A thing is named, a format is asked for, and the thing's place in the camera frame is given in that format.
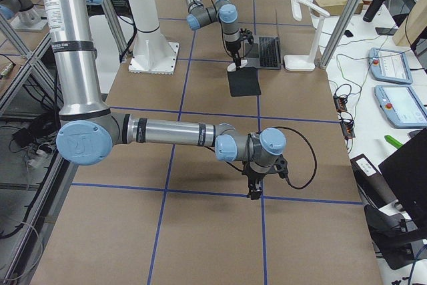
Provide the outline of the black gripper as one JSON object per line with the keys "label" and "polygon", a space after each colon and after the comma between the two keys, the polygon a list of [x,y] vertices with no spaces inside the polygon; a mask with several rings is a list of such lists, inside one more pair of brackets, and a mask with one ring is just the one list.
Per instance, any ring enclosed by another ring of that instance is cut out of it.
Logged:
{"label": "black gripper", "polygon": [[233,62],[236,67],[241,66],[241,58],[239,50],[242,42],[248,41],[253,43],[253,33],[249,29],[237,29],[236,31],[224,31],[225,49],[230,57],[233,57]]}
{"label": "black gripper", "polygon": [[259,200],[263,194],[261,181],[266,175],[278,174],[281,179],[289,180],[288,162],[279,155],[275,162],[267,167],[258,165],[256,162],[242,162],[243,175],[248,178],[248,194],[246,198],[250,200]]}

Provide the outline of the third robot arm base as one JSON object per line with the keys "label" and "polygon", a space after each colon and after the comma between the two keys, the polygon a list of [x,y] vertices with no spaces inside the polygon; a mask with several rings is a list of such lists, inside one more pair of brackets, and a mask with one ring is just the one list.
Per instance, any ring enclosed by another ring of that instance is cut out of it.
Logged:
{"label": "third robot arm base", "polygon": [[16,31],[42,31],[47,25],[45,11],[36,8],[32,0],[1,0],[1,15],[11,20]]}

